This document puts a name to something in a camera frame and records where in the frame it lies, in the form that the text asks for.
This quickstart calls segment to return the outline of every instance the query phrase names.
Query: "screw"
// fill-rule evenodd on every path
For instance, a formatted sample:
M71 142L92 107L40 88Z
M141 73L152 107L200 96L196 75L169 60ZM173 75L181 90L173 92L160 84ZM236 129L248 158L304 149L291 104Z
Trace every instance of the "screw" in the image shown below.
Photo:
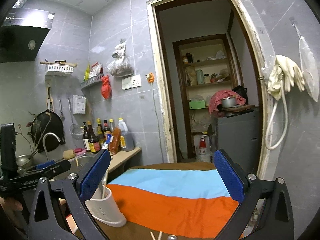
M254 175L254 174L252 174L252 173L250 173L250 174L248 174L248 178L249 178L250 180L255 180L255 179L257 178L257 176Z
M168 240L177 240L177 237L174 235L169 235Z
M277 181L280 183L280 184L284 184L284 180L282 178L278 178Z
M39 179L39 182L40 182L40 183L44 183L46 180L47 180L46 177L41 177L41 178Z
M75 174L75 173L70 173L70 174L68 175L68 179L75 179L76 176L77 176L77 174Z

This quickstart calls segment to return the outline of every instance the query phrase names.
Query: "light blue cloth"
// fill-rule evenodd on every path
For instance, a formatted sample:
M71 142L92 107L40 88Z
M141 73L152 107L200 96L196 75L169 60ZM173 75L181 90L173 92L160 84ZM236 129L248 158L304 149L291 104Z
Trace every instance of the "light blue cloth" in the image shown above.
M128 170L110 184L136 187L169 197L189 199L230 197L217 170Z

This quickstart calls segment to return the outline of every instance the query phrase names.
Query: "sponge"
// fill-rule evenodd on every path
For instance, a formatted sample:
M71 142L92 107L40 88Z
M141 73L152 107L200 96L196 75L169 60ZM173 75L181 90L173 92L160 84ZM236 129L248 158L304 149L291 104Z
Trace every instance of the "sponge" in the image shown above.
M63 152L63 158L66 160L76 157L74 150L66 150Z

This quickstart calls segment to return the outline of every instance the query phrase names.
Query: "chopstick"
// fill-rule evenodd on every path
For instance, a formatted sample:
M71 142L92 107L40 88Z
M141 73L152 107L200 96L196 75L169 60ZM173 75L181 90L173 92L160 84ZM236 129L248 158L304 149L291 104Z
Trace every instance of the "chopstick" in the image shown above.
M156 240L155 236L153 235L153 233L151 231L150 231L150 234L151 234L152 240Z
M102 198L104 198L104 193L105 193L105 191L106 191L108 174L109 174L109 168L107 169L106 174L105 174L105 176L104 176L104 185L103 185L103 190L102 190Z
M150 234L151 234L152 240L156 240L155 236L151 231L150 231ZM162 231L159 232L158 240L161 240L161 238L162 238Z

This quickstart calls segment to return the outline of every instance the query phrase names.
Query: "sink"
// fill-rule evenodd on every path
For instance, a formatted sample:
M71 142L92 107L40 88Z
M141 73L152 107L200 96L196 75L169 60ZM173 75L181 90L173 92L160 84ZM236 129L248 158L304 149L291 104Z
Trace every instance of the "sink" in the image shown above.
M70 159L70 163L71 163L71 168L68 171L65 171L64 173L61 173L57 176L54 177L55 180L58 179L65 179L70 173L79 173L79 171L81 170L81 168L88 163L89 161L91 161L96 155L92 154L92 153L84 153L80 156L77 156L76 158Z

